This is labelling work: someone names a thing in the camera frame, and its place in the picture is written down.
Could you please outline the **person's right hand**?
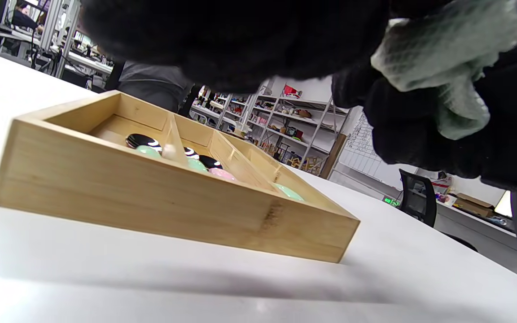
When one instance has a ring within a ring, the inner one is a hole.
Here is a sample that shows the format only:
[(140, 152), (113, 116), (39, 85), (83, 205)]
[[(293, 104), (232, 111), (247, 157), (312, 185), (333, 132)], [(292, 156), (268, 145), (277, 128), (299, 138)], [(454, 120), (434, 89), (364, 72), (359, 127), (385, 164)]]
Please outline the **person's right hand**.
[(363, 106), (385, 163), (517, 190), (517, 0), (394, 11), (375, 53), (333, 75), (334, 103)]

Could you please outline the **person's left hand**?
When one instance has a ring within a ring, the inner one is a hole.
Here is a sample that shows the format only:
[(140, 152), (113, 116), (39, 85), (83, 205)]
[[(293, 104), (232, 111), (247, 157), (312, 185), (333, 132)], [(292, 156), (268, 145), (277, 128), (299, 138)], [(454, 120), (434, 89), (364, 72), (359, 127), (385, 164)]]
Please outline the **person's left hand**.
[(83, 0), (80, 22), (123, 61), (178, 67), (215, 91), (324, 78), (368, 58), (387, 0)]

